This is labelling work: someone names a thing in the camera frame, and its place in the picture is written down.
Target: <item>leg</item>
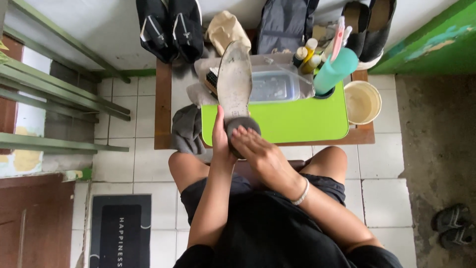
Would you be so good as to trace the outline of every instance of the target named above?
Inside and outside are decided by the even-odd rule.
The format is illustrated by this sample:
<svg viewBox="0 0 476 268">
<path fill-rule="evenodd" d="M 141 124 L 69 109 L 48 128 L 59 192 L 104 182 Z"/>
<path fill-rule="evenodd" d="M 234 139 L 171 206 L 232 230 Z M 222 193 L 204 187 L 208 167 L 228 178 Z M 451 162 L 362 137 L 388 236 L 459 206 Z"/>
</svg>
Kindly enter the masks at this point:
<svg viewBox="0 0 476 268">
<path fill-rule="evenodd" d="M 327 147 L 310 160 L 310 163 L 300 171 L 301 173 L 329 177 L 345 184 L 347 155 L 341 148 Z"/>
<path fill-rule="evenodd" d="M 169 158 L 169 168 L 178 191 L 208 176 L 210 167 L 194 155 L 175 152 Z"/>
</svg>

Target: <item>gray towel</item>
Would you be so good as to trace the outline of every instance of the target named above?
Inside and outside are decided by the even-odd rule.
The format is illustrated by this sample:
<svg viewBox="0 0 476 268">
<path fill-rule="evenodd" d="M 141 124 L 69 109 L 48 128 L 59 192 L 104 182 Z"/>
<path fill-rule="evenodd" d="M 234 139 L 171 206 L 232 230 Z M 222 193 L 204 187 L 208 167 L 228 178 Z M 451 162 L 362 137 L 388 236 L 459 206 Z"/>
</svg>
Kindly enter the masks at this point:
<svg viewBox="0 0 476 268">
<path fill-rule="evenodd" d="M 195 104 L 178 110 L 172 118 L 171 149 L 181 153 L 201 155 L 205 147 L 200 139 L 202 132 L 202 114 Z"/>
</svg>

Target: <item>yellow bottle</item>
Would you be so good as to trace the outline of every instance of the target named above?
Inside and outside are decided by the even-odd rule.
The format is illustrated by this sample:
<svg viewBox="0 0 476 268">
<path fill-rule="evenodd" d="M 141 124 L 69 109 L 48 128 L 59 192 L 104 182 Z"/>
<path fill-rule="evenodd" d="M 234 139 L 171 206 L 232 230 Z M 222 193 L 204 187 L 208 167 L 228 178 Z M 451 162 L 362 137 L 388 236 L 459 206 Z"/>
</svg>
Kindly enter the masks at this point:
<svg viewBox="0 0 476 268">
<path fill-rule="evenodd" d="M 314 55 L 314 50 L 316 50 L 317 47 L 317 40 L 314 38 L 309 38 L 309 40 L 306 42 L 305 48 L 307 50 L 307 56 L 304 58 L 302 61 L 302 64 L 307 63 L 309 59 Z"/>
<path fill-rule="evenodd" d="M 319 63 L 321 63 L 321 56 L 319 56 L 319 55 L 312 56 L 311 59 L 308 60 L 307 63 L 305 63 L 302 66 L 301 72 L 303 74 L 312 73 L 314 71 L 314 69 L 317 68 Z"/>
</svg>

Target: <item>turquoise cup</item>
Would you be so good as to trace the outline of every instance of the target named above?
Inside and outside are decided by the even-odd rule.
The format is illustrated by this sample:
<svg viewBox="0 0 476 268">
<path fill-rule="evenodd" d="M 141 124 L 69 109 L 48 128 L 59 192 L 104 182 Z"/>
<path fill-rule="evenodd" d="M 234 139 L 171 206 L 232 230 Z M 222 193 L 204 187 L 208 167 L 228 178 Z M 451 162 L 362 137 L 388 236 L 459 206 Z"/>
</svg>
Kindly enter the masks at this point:
<svg viewBox="0 0 476 268">
<path fill-rule="evenodd" d="M 327 57 L 327 61 L 314 78 L 316 96 L 326 94 L 339 81 L 357 69 L 358 57 L 351 49 L 341 48 L 333 63 L 330 63 L 331 57 L 332 55 Z"/>
</svg>

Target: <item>bracelet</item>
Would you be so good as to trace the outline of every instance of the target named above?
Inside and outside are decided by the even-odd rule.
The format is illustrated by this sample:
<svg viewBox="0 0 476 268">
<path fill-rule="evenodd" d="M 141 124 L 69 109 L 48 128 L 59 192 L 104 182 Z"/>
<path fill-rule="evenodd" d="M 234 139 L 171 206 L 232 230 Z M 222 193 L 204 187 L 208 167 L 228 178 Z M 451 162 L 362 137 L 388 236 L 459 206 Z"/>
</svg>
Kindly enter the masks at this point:
<svg viewBox="0 0 476 268">
<path fill-rule="evenodd" d="M 301 195 L 301 197 L 296 200 L 296 201 L 291 201 L 291 203 L 295 206 L 299 205 L 302 203 L 302 201 L 304 200 L 304 198 L 306 198 L 307 196 L 307 192 L 309 192 L 309 180 L 306 179 L 306 189 L 304 190 L 304 193 Z"/>
</svg>

